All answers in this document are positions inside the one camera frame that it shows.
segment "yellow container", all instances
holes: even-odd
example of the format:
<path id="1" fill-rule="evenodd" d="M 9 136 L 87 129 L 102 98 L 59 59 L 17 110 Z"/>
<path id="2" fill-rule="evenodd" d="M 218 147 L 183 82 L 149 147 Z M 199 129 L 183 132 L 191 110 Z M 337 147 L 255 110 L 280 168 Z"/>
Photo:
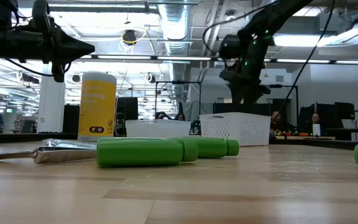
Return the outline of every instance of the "yellow container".
<path id="1" fill-rule="evenodd" d="M 117 79 L 101 72 L 82 76 L 78 140 L 98 141 L 114 136 Z"/>

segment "ventilation duct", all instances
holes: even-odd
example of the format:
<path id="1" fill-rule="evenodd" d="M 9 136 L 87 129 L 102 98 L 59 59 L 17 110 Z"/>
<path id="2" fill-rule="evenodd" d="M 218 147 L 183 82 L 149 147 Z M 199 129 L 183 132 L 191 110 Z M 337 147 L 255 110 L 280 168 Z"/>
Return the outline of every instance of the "ventilation duct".
<path id="1" fill-rule="evenodd" d="M 161 15 L 161 28 L 164 39 L 167 40 L 188 40 L 190 26 L 190 9 L 188 5 L 161 4 L 158 5 Z M 189 45 L 183 42 L 166 42 L 165 49 L 168 55 L 188 55 Z M 171 80 L 189 80 L 190 66 L 183 63 L 170 64 Z M 175 97 L 182 97 L 181 88 L 173 86 Z"/>

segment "wooden table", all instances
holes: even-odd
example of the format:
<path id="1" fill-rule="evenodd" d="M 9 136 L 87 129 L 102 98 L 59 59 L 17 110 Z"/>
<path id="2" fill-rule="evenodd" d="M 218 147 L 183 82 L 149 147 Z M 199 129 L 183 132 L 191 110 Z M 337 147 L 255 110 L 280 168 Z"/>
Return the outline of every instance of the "wooden table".
<path id="1" fill-rule="evenodd" d="M 277 139 L 286 139 L 285 136 L 276 136 Z M 302 139 L 329 139 L 335 140 L 335 137 L 332 136 L 322 136 L 319 138 L 313 136 L 287 136 L 288 140 L 302 140 Z"/>
<path id="2" fill-rule="evenodd" d="M 0 223 L 358 223 L 358 166 L 352 151 L 311 146 L 244 147 L 175 167 L 13 159 L 0 162 Z"/>

